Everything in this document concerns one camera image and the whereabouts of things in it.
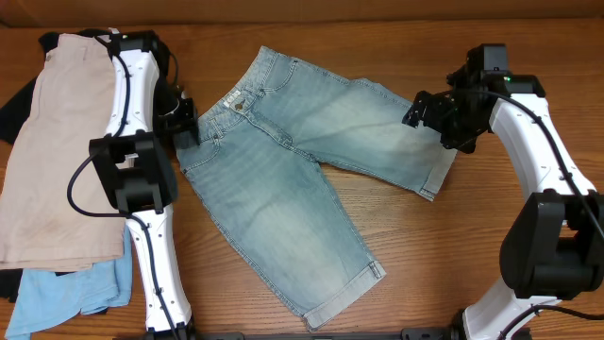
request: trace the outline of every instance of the light blue denim shorts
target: light blue denim shorts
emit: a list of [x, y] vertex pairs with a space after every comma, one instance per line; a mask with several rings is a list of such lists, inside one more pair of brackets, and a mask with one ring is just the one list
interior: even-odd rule
[[440, 135], [401, 124], [411, 103], [262, 47], [199, 120], [175, 137], [182, 172], [218, 229], [316, 331], [384, 278], [320, 163], [432, 200], [453, 162]]

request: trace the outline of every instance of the shorts waistband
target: shorts waistband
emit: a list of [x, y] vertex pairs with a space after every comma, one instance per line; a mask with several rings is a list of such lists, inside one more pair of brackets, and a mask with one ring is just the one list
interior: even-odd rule
[[261, 89], [279, 56], [286, 57], [268, 47], [260, 48], [235, 87], [197, 120], [200, 142], [222, 137], [223, 132], [243, 119], [247, 109], [258, 97], [263, 96]]

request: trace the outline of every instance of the brown wall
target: brown wall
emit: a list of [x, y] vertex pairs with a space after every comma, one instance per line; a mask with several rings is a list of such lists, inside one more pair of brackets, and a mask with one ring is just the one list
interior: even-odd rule
[[595, 17], [604, 0], [0, 0], [7, 26]]

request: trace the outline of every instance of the seam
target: seam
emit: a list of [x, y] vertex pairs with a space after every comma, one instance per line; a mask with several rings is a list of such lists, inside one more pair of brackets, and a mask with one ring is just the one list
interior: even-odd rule
[[[321, 311], [323, 311], [327, 306], [329, 306], [336, 298], [338, 298], [340, 295], [342, 295], [344, 292], [346, 292], [348, 289], [350, 289], [350, 286], [352, 285], [352, 283], [360, 280], [365, 274], [367, 274], [368, 271], [372, 271], [371, 269], [371, 265], [374, 264], [375, 261], [370, 262], [367, 266], [365, 266], [362, 271], [357, 274], [357, 276], [355, 276], [349, 283], [347, 283], [338, 293], [336, 293], [333, 297], [331, 297], [329, 300], [327, 300], [326, 302], [322, 303], [321, 305], [315, 307], [314, 309], [312, 309], [311, 311], [308, 311], [304, 314], [304, 318], [305, 321], [307, 321], [308, 324], [308, 317], [311, 315], [315, 315]], [[374, 276], [374, 280], [375, 282], [372, 284], [371, 287], [375, 286], [376, 283], [378, 283], [381, 278], [376, 278]], [[332, 316], [330, 319], [325, 320], [321, 325], [319, 325], [318, 327], [315, 328], [311, 328], [313, 331], [318, 330], [321, 326], [325, 325], [329, 320], [331, 320], [334, 316]]]
[[322, 181], [323, 181], [323, 186], [327, 189], [327, 192], [329, 193], [329, 196], [331, 196], [331, 201], [338, 208], [338, 211], [340, 212], [340, 215], [342, 216], [342, 218], [344, 219], [344, 221], [348, 225], [348, 228], [355, 235], [355, 238], [357, 239], [357, 242], [359, 242], [359, 244], [363, 247], [363, 249], [365, 249], [366, 252], [369, 252], [370, 250], [367, 247], [367, 245], [362, 241], [361, 236], [359, 235], [359, 231], [355, 230], [356, 227], [352, 223], [352, 221], [350, 220], [350, 216], [348, 216], [348, 214], [344, 211], [344, 207], [342, 206], [342, 203], [340, 202], [340, 199], [338, 199], [338, 197], [334, 195], [335, 193], [332, 190], [330, 190], [330, 188], [327, 186], [327, 178], [325, 177], [325, 174], [323, 173], [323, 170], [321, 169], [321, 165], [319, 165], [316, 162], [315, 166], [318, 167], [316, 170], [321, 175], [321, 178], [322, 178]]
[[367, 83], [367, 82], [365, 82], [365, 81], [363, 81], [361, 79], [350, 80], [350, 79], [346, 79], [343, 76], [338, 76], [338, 75], [334, 74], [333, 72], [331, 72], [329, 70], [320, 68], [320, 67], [315, 66], [315, 65], [309, 65], [309, 67], [311, 68], [312, 71], [314, 71], [316, 73], [319, 73], [319, 74], [321, 74], [321, 75], [323, 75], [325, 77], [330, 77], [333, 80], [336, 80], [337, 82], [339, 82], [341, 84], [344, 84], [344, 85], [349, 85], [349, 84], [352, 84], [352, 83], [360, 84], [360, 85], [362, 85], [362, 86], [370, 89], [371, 91], [375, 92], [376, 94], [379, 94], [380, 96], [382, 96], [382, 97], [384, 97], [384, 98], [386, 98], [386, 99], [388, 99], [390, 101], [393, 101], [393, 102], [395, 102], [398, 105], [401, 105], [402, 107], [404, 107], [407, 110], [411, 107], [411, 105], [409, 103], [405, 103], [405, 102], [402, 102], [402, 101], [400, 101], [400, 100], [398, 100], [396, 98], [393, 98], [391, 95], [387, 95], [386, 93], [384, 93], [384, 92], [379, 91], [378, 89], [376, 89], [373, 84], [369, 84], [369, 83]]
[[331, 72], [329, 70], [320, 68], [320, 67], [318, 67], [316, 65], [312, 65], [312, 64], [308, 64], [306, 66], [308, 66], [312, 71], [314, 71], [314, 72], [316, 72], [318, 74], [321, 74], [321, 75], [323, 75], [325, 77], [330, 77], [333, 80], [336, 80], [337, 82], [339, 82], [341, 84], [344, 84], [344, 85], [350, 84], [350, 80], [349, 79], [346, 79], [343, 76], [338, 76], [338, 75], [334, 74], [333, 72]]
[[365, 169], [363, 169], [363, 168], [361, 168], [361, 167], [358, 167], [358, 166], [356, 166], [356, 165], [351, 165], [351, 164], [345, 163], [345, 162], [343, 162], [343, 161], [327, 161], [327, 160], [324, 160], [324, 159], [319, 159], [319, 158], [317, 158], [317, 161], [319, 161], [319, 162], [326, 162], [326, 163], [329, 163], [329, 164], [340, 164], [340, 165], [349, 166], [349, 167], [354, 168], [355, 170], [359, 171], [359, 172], [360, 172], [360, 173], [362, 173], [362, 174], [371, 175], [371, 176], [375, 177], [376, 179], [381, 179], [381, 180], [383, 180], [383, 181], [385, 181], [385, 182], [388, 182], [388, 183], [394, 184], [394, 185], [396, 185], [396, 186], [398, 186], [398, 187], [401, 187], [401, 188], [403, 188], [403, 189], [411, 190], [411, 191], [413, 191], [413, 192], [417, 193], [417, 191], [413, 190], [412, 188], [410, 188], [410, 187], [408, 187], [408, 186], [405, 186], [405, 185], [400, 184], [400, 183], [397, 183], [397, 182], [395, 182], [395, 181], [393, 181], [393, 180], [390, 180], [390, 179], [387, 179], [387, 178], [385, 178], [385, 177], [382, 177], [382, 176], [380, 176], [380, 175], [378, 175], [378, 174], [376, 174], [376, 173], [373, 173], [373, 172], [371, 172], [371, 171], [369, 171], [369, 170], [365, 170]]
[[292, 76], [294, 75], [294, 71], [295, 71], [297, 64], [298, 64], [298, 60], [294, 59], [294, 61], [292, 62], [292, 65], [290, 65], [290, 71], [289, 71], [288, 75], [285, 77], [285, 80], [283, 80], [283, 82], [281, 83], [281, 85], [279, 85], [273, 89], [267, 89], [267, 88], [262, 87], [261, 90], [266, 93], [273, 93], [273, 92], [277, 92], [277, 91], [281, 90], [292, 79]]
[[210, 124], [214, 127], [215, 133], [218, 136], [218, 138], [223, 138], [225, 135], [223, 134], [223, 131], [221, 131], [218, 128], [218, 125], [216, 125], [216, 118], [212, 118], [210, 119]]
[[201, 166], [209, 161], [211, 161], [214, 157], [216, 157], [216, 155], [218, 155], [218, 151], [220, 151], [220, 140], [218, 138], [214, 138], [214, 145], [216, 147], [216, 149], [214, 150], [214, 152], [211, 154], [211, 156], [209, 156], [208, 158], [206, 158], [203, 161], [198, 161], [192, 165], [187, 166], [186, 168], [182, 169], [182, 173], [184, 175], [187, 175], [187, 173], [191, 170], [193, 170], [194, 168]]
[[292, 147], [291, 145], [286, 145], [286, 144], [284, 144], [284, 143], [282, 143], [282, 142], [278, 141], [278, 140], [277, 140], [277, 138], [275, 138], [275, 136], [273, 136], [272, 134], [270, 134], [270, 133], [269, 133], [269, 132], [268, 132], [266, 129], [264, 129], [263, 127], [261, 127], [261, 126], [259, 126], [259, 125], [255, 124], [254, 122], [252, 122], [252, 121], [249, 119], [249, 117], [248, 117], [248, 116], [246, 116], [246, 118], [247, 118], [247, 121], [249, 122], [249, 124], [251, 124], [252, 126], [254, 126], [254, 127], [259, 128], [260, 130], [262, 130], [262, 131], [263, 131], [264, 133], [266, 133], [266, 134], [267, 134], [269, 137], [271, 137], [271, 138], [272, 138], [272, 139], [273, 139], [275, 142], [277, 142], [277, 144], [279, 144], [279, 145], [281, 145], [281, 146], [285, 147], [286, 149], [288, 149], [288, 150], [292, 151], [293, 153], [296, 153], [296, 154], [298, 154], [298, 155], [300, 155], [300, 156], [304, 157], [305, 159], [307, 159], [307, 160], [309, 160], [309, 161], [311, 161], [311, 162], [315, 162], [315, 159], [314, 159], [313, 157], [311, 157], [309, 154], [307, 154], [306, 152], [304, 152], [304, 151], [300, 151], [300, 150], [298, 150], [297, 148]]
[[201, 200], [201, 203], [204, 205], [204, 207], [206, 208], [206, 210], [210, 214], [211, 220], [214, 222], [214, 224], [216, 225], [216, 227], [218, 228], [218, 230], [222, 232], [223, 236], [225, 236], [226, 240], [235, 249], [235, 251], [237, 251], [237, 253], [254, 269], [254, 271], [256, 271], [256, 273], [258, 273], [258, 275], [260, 276], [260, 278], [269, 286], [269, 288], [271, 288], [271, 290], [273, 291], [273, 293], [275, 293], [275, 295], [281, 301], [283, 301], [283, 303], [285, 303], [285, 305], [288, 306], [294, 312], [294, 314], [296, 314], [297, 316], [304, 315], [304, 313], [300, 312], [300, 310], [298, 310], [297, 307], [295, 307], [294, 304], [291, 303], [287, 299], [287, 297], [285, 297], [277, 289], [277, 287], [271, 282], [271, 280], [266, 276], [266, 274], [264, 274], [264, 272], [262, 271], [262, 269], [254, 262], [254, 260], [252, 260], [249, 256], [247, 256], [247, 254], [245, 254], [245, 252], [239, 246], [239, 244], [237, 243], [237, 241], [235, 241], [235, 239], [233, 239], [233, 237], [230, 235], [230, 232], [228, 232], [228, 230], [218, 221], [218, 219], [216, 219], [216, 216], [214, 216], [214, 214], [211, 212], [211, 209], [206, 205], [206, 203], [204, 202], [204, 199], [197, 192], [197, 190], [195, 189], [194, 186], [193, 186], [193, 190], [195, 191], [195, 193], [197, 194], [197, 196]]
[[391, 95], [387, 95], [386, 93], [376, 89], [373, 84], [368, 84], [366, 81], [363, 81], [362, 79], [354, 79], [354, 80], [352, 80], [352, 82], [356, 83], [356, 84], [360, 84], [360, 85], [370, 89], [371, 91], [375, 92], [376, 94], [379, 94], [380, 96], [382, 96], [390, 101], [395, 102], [396, 104], [404, 107], [407, 110], [411, 107], [411, 105], [409, 105], [408, 103], [402, 102], [402, 101], [392, 97]]
[[[237, 121], [235, 121], [235, 123], [233, 123], [233, 124], [229, 125], [228, 127], [224, 127], [224, 128], [222, 129], [223, 133], [225, 133], [225, 132], [229, 131], [230, 129], [232, 129], [233, 127], [235, 127], [235, 126], [236, 126], [236, 125], [238, 125], [239, 123], [241, 123], [241, 122], [242, 122], [242, 120], [243, 120], [243, 117], [240, 115], [239, 119], [238, 119]], [[214, 138], [214, 137], [213, 137], [213, 136], [206, 137], [205, 139], [203, 139], [203, 140], [199, 141], [199, 143], [200, 143], [200, 144], [201, 144], [201, 143], [204, 143], [205, 141], [209, 141], [209, 140], [210, 140], [210, 139], [212, 139], [212, 138]]]
[[[438, 161], [443, 157], [444, 152], [445, 152], [445, 148], [442, 147], [441, 152], [438, 154], [438, 156], [435, 159], [437, 164], [438, 164]], [[427, 192], [427, 193], [429, 193], [429, 196], [432, 199], [434, 199], [434, 197], [436, 196], [436, 193], [432, 193], [430, 190], [425, 189], [425, 188], [426, 188], [426, 185], [428, 184], [428, 181], [430, 180], [430, 175], [432, 175], [432, 172], [434, 172], [435, 170], [436, 170], [436, 166], [433, 166], [432, 169], [430, 169], [430, 172], [429, 172], [428, 176], [426, 177], [424, 184], [422, 184], [422, 189], [420, 190], [420, 194], [423, 192]]]
[[272, 53], [271, 64], [268, 66], [268, 69], [264, 73], [264, 77], [260, 81], [260, 86], [259, 87], [261, 89], [264, 87], [264, 84], [266, 83], [266, 79], [268, 79], [268, 76], [271, 74], [271, 71], [273, 71], [273, 66], [275, 66], [275, 61], [277, 61], [278, 55], [279, 55], [279, 53]]

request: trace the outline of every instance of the shorts hem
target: shorts hem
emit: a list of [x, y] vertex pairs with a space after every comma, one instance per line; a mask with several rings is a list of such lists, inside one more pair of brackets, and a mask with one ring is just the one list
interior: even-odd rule
[[362, 271], [329, 301], [302, 316], [310, 332], [315, 332], [341, 313], [386, 276], [378, 261], [369, 263]]

